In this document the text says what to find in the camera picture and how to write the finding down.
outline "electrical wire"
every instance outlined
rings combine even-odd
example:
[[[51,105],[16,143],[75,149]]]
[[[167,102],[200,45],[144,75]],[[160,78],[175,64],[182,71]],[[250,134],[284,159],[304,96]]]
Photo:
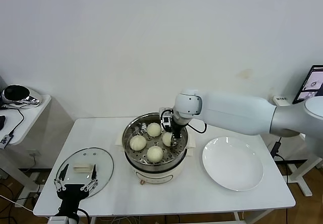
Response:
[[[5,108],[3,108],[3,109],[15,109],[15,110],[17,110],[18,112],[19,112],[19,114],[21,115],[21,117],[22,117],[22,119],[21,119],[21,121],[19,121],[19,123],[18,124],[16,124],[16,126],[11,130],[11,132],[9,133],[9,135],[13,135],[13,133],[14,133],[14,131],[15,131],[15,129],[25,120],[25,117],[24,117],[24,115],[21,113],[21,111],[18,109],[18,108],[8,108],[8,107],[5,107]]]
[[[288,186],[288,165],[287,165],[287,162],[279,154],[276,153],[276,156],[280,157],[283,160],[284,164],[285,164],[285,168],[286,168],[286,185]],[[286,224],[288,224],[288,209],[287,208],[286,208]]]
[[[164,113],[165,112],[170,112],[170,113],[174,113],[174,111],[172,110],[172,109],[165,109],[161,114],[160,114],[160,118],[161,118],[161,120],[162,120],[162,122],[161,122],[161,126],[163,127],[163,129],[165,130],[165,131],[167,131],[166,130],[166,128],[165,128],[165,126],[164,126],[164,124],[163,124],[163,115],[164,115]]]
[[[2,185],[2,186],[4,186],[4,187],[6,187],[9,191],[10,191],[10,193],[11,193],[11,199],[14,199],[14,193],[13,193],[13,191],[7,186],[7,185],[4,185],[4,184],[2,184],[2,183],[0,183],[0,185]],[[9,203],[4,209],[2,209],[1,211],[0,211],[0,214],[2,213],[2,212],[4,212],[9,206],[10,206],[11,204]]]
[[[199,130],[197,130],[197,129],[195,129],[194,127],[192,127],[190,124],[187,124],[187,126],[189,126],[190,128],[192,128],[195,132],[198,132],[198,133],[200,133],[200,134],[203,134],[204,132],[206,132],[206,130],[207,130],[207,124],[206,123],[204,123],[204,130],[203,131],[199,131]]]
[[[16,221],[16,219],[13,216],[0,217],[0,219],[7,219],[7,218],[9,220],[10,220],[10,218],[12,218],[12,220],[14,220],[15,224],[17,224],[17,221]]]
[[[21,204],[18,204],[17,202],[15,202],[15,201],[13,201],[13,200],[11,200],[11,199],[8,199],[7,197],[5,197],[5,196],[3,196],[3,195],[0,195],[0,197],[1,197],[1,198],[3,198],[3,199],[6,199],[7,201],[10,201],[10,202],[11,202],[11,203],[13,203],[13,204],[17,204],[17,205],[21,206],[22,208],[26,209],[27,211],[32,212],[32,210],[28,209],[27,207],[25,207],[25,206],[23,206],[23,205],[21,205]]]
[[[111,221],[110,224],[112,224],[114,221],[120,221],[120,220],[123,220],[123,219],[126,219],[128,217],[132,217],[132,216],[124,216],[124,217],[120,217],[120,218],[117,218],[117,216],[115,216],[112,220],[103,220],[101,217],[99,218],[100,221]]]
[[[86,218],[87,218],[87,224],[90,224],[90,223],[91,223],[91,220],[90,220],[90,216],[89,216],[89,214],[88,214],[85,210],[83,210],[83,209],[81,209],[81,208],[78,208],[77,210],[78,210],[78,211],[80,211],[80,212],[82,212],[82,213],[84,213],[84,214],[86,215]]]
[[[33,167],[35,167],[35,166],[36,166],[36,159],[35,159],[35,156],[33,156],[33,158],[34,158],[34,164],[33,164],[29,169],[27,169],[26,171],[22,171],[23,173],[26,173],[26,172],[30,171]]]
[[[129,219],[128,217],[126,217],[126,220],[127,220],[130,224],[132,224],[132,223],[131,223],[131,221],[130,221],[130,219]]]

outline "metal steamer tray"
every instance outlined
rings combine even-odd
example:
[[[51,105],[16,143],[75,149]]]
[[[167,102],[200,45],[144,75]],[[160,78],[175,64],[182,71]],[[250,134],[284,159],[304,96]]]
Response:
[[[151,137],[147,134],[147,126],[150,123],[160,124],[159,113],[148,113],[133,120],[124,130],[122,136],[122,145],[125,150],[128,161],[141,171],[148,173],[162,173],[176,167],[185,157],[188,142],[188,133],[185,128],[181,131],[181,139],[176,146],[167,147],[163,144],[163,133],[158,137]],[[136,135],[143,136],[147,145],[140,151],[134,151],[130,148],[130,139]],[[158,163],[152,163],[147,159],[147,150],[152,146],[159,146],[163,149],[164,157]]]

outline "white plate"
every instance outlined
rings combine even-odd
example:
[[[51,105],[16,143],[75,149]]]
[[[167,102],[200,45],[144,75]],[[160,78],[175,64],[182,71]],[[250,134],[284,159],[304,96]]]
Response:
[[[219,137],[208,142],[202,159],[211,178],[230,190],[251,190],[263,177],[260,158],[248,144],[234,137]]]

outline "small label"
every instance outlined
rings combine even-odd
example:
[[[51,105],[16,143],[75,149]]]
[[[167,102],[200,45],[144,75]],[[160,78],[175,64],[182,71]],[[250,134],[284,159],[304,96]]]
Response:
[[[4,149],[12,138],[13,136],[5,135],[0,142],[0,149]]]
[[[286,97],[280,97],[280,98],[276,98],[276,100],[287,100],[287,98]]]

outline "robotic arm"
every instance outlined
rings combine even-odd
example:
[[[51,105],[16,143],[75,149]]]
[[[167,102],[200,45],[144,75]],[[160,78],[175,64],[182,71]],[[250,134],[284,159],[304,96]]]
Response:
[[[323,96],[274,106],[259,97],[183,90],[176,97],[170,122],[175,138],[191,119],[245,135],[292,137],[304,133],[313,153],[323,157]]]

